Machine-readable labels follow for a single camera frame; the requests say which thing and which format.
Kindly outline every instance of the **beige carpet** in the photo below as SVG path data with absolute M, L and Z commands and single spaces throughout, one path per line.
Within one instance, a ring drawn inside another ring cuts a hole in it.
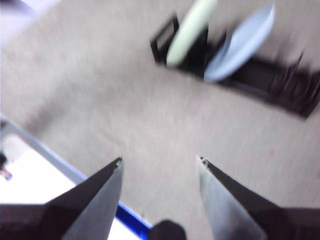
M 220 0 L 209 36 L 263 0 Z M 283 206 L 320 208 L 320 108 L 307 121 L 154 63 L 150 38 L 192 0 L 62 0 L 1 49 L 1 111 L 90 175 L 125 160 L 121 200 L 212 239 L 196 155 Z M 260 55 L 320 68 L 320 2 L 277 0 Z

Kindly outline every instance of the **light green plate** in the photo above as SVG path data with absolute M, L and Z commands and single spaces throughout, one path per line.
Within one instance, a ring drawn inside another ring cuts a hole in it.
M 208 25 L 217 0 L 196 0 L 176 32 L 166 56 L 166 64 L 176 67 Z

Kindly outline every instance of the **light blue plate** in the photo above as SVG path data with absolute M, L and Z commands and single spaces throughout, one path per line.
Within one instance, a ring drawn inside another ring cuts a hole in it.
M 241 23 L 209 62 L 204 81 L 221 81 L 244 65 L 271 32 L 275 12 L 275 5 L 269 3 Z

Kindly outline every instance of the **plate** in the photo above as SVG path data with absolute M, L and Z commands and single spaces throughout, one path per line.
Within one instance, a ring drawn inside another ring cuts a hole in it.
M 176 67 L 183 62 L 198 36 L 208 25 L 217 0 L 197 0 L 176 32 L 166 56 L 166 65 Z
M 275 14 L 275 5 L 268 3 L 241 23 L 209 62 L 204 81 L 221 81 L 243 66 L 268 37 Z

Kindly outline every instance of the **dish rack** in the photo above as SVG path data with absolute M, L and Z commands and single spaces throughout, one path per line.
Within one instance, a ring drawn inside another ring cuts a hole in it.
M 178 29 L 179 21 L 174 15 L 150 41 L 156 63 L 167 66 L 167 53 Z M 227 32 L 224 32 L 217 42 L 208 42 L 208 32 L 206 27 L 183 62 L 173 69 L 192 73 L 203 80 L 209 61 L 227 39 Z M 254 56 L 234 74 L 218 83 L 307 118 L 320 101 L 320 70 L 309 72 L 307 69 L 298 69 L 302 56 L 303 53 L 290 66 Z

